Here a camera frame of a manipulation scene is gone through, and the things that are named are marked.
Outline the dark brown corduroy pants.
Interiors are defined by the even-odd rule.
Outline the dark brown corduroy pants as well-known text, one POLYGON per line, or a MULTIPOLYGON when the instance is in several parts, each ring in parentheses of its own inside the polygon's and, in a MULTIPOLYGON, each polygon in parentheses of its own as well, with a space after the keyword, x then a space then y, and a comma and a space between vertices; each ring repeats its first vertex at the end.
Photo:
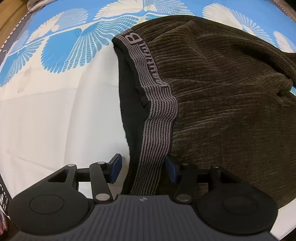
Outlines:
POLYGON ((112 40, 129 147, 122 193, 170 191, 169 156, 217 165, 283 207, 295 199, 295 53, 196 16, 167 16, 112 40))

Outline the wooden bed headboard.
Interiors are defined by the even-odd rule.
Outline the wooden bed headboard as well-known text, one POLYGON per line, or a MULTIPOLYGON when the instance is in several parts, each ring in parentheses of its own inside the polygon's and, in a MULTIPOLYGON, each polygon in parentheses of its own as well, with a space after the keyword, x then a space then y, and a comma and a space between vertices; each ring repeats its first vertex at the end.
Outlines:
POLYGON ((0 44, 12 32, 17 23, 28 12, 26 0, 3 0, 0 3, 0 44))

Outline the blue white patterned bedsheet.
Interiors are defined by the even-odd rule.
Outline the blue white patterned bedsheet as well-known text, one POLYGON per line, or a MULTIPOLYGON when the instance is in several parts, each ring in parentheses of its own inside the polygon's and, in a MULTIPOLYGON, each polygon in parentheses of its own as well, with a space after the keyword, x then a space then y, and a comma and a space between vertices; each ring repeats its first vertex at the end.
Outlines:
POLYGON ((196 166, 194 200, 122 193, 130 150, 112 40, 167 16, 196 16, 295 53, 287 1, 38 1, 1 47, 1 240, 295 240, 283 207, 221 166, 196 166), (89 167, 122 156, 113 201, 89 167))

